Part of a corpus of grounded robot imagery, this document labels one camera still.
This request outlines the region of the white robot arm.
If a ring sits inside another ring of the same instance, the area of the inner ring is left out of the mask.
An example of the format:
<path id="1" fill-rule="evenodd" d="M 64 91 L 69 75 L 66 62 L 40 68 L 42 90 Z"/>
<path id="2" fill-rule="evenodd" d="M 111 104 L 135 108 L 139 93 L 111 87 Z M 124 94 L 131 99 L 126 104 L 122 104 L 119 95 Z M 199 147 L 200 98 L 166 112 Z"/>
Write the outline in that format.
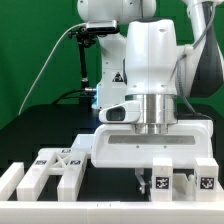
<path id="1" fill-rule="evenodd" d="M 212 28 L 221 1 L 183 0 L 195 41 L 179 46 L 173 21 L 155 18 L 155 0 L 79 0 L 86 29 L 109 31 L 100 40 L 106 73 L 97 87 L 102 124 L 94 133 L 94 166 L 149 168 L 156 197 L 171 193 L 180 168 L 193 170 L 198 195 L 216 192 L 213 123 L 197 115 L 178 119 L 176 99 L 209 96 L 224 81 Z"/>

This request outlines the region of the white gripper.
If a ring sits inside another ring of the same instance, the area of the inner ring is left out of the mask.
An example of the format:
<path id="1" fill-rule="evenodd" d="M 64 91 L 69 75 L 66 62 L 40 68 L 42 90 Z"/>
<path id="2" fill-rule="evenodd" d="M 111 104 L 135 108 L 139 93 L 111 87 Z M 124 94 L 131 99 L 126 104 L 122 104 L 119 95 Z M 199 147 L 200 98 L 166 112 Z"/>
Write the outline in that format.
<path id="1" fill-rule="evenodd" d="M 170 158 L 176 169 L 195 175 L 196 158 L 212 158 L 211 120 L 179 120 L 167 134 L 137 134 L 132 124 L 104 124 L 94 133 L 91 162 L 100 168 L 136 168 L 140 192 L 146 192 L 144 169 L 153 160 Z"/>

